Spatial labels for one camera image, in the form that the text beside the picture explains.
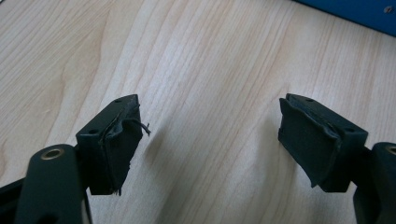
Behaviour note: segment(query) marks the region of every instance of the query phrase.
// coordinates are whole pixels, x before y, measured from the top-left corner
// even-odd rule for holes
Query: blue object
[[[396,36],[396,0],[295,0]]]

